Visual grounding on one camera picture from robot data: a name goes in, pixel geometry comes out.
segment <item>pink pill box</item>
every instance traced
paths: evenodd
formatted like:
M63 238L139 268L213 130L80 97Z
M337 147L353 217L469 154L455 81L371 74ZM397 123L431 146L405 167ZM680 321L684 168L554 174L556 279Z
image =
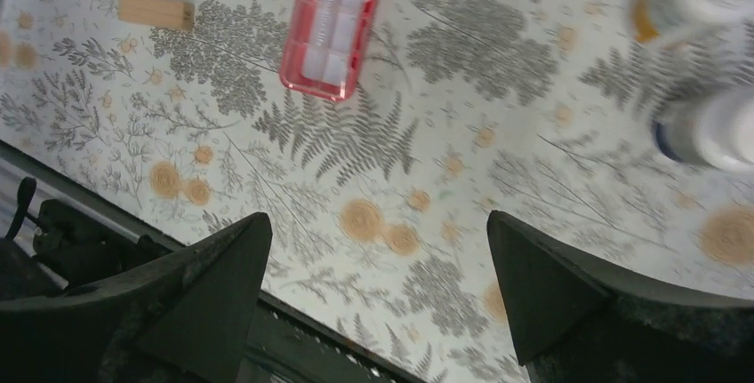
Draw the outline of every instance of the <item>pink pill box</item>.
M296 0L280 64L288 88L347 99L364 62L377 0Z

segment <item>rectangular wooden block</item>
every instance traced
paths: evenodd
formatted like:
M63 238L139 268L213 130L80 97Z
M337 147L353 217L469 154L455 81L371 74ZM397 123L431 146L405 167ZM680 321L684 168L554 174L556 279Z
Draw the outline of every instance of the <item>rectangular wooden block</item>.
M130 23L191 31L194 5L176 0L120 0L118 18Z

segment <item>bottle cap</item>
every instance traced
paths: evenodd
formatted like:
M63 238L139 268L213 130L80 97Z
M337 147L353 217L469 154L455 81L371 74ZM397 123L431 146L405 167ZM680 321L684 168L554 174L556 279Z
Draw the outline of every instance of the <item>bottle cap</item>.
M735 153L741 159L754 163L754 97L734 114L730 130Z

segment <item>floral tablecloth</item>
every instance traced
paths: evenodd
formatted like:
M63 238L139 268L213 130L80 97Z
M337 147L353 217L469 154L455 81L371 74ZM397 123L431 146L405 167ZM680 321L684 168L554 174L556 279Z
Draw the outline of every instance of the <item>floral tablecloth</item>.
M192 33L4 0L0 138L186 244L267 212L265 290L433 383L526 380L492 209L754 299L754 179L674 164L648 130L664 100L751 84L754 24L653 52L629 0L381 0L336 105L277 79L293 0L187 1Z

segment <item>table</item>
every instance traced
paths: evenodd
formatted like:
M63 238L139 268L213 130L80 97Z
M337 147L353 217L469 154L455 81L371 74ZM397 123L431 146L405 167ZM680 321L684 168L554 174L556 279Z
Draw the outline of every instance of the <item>table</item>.
M754 24L651 52L628 0L381 0L336 105L277 79L293 0L188 1L191 34L117 0L4 0L0 138L184 243L269 213L264 289L433 383L526 380L492 209L754 299L754 179L674 164L647 126L752 84Z

